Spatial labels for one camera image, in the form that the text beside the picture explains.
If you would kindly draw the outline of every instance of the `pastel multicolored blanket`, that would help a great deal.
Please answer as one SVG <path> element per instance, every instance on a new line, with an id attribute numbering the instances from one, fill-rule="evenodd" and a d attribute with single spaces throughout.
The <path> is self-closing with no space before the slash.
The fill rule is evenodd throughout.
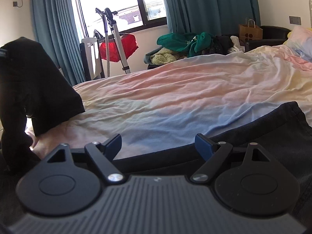
<path id="1" fill-rule="evenodd" d="M 116 158 L 194 142 L 249 123 L 288 101 L 297 101 L 312 124 L 312 63 L 290 48 L 213 54 L 159 68 L 85 82 L 74 87 L 85 113 L 35 138 L 44 157 L 59 143 L 71 148 L 122 135 Z"/>

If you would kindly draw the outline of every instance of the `power cord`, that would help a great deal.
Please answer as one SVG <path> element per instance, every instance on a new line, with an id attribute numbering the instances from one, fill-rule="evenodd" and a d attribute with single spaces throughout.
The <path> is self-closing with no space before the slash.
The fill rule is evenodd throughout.
<path id="1" fill-rule="evenodd" d="M 17 6 L 18 8 L 23 7 L 23 0 L 21 0 L 21 6 Z"/>

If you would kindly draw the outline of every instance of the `window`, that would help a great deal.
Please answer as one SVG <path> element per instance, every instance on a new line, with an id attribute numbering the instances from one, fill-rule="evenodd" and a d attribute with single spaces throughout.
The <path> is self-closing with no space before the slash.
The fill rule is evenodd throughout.
<path id="1" fill-rule="evenodd" d="M 76 0 L 80 7 L 81 23 L 85 32 L 93 37 L 94 30 L 104 35 L 104 25 L 96 7 L 117 11 L 114 16 L 119 32 L 135 32 L 167 24 L 163 0 Z"/>

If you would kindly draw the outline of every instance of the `triangular cutout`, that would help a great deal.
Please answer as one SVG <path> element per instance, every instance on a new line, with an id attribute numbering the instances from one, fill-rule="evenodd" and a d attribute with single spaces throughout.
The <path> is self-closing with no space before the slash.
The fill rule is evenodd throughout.
<path id="1" fill-rule="evenodd" d="M 254 149 L 252 153 L 252 161 L 269 162 L 270 160 L 258 149 Z"/>
<path id="2" fill-rule="evenodd" d="M 65 162 L 65 150 L 59 149 L 49 160 L 48 163 Z"/>

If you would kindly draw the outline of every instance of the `black leather armchair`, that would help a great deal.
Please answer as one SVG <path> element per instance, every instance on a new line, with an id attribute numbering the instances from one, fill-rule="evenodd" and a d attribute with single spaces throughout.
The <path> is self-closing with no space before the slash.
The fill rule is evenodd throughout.
<path id="1" fill-rule="evenodd" d="M 260 26 L 260 28 L 263 29 L 263 39 L 246 41 L 245 52 L 260 46 L 282 45 L 288 39 L 287 35 L 291 32 L 287 28 L 278 26 Z"/>

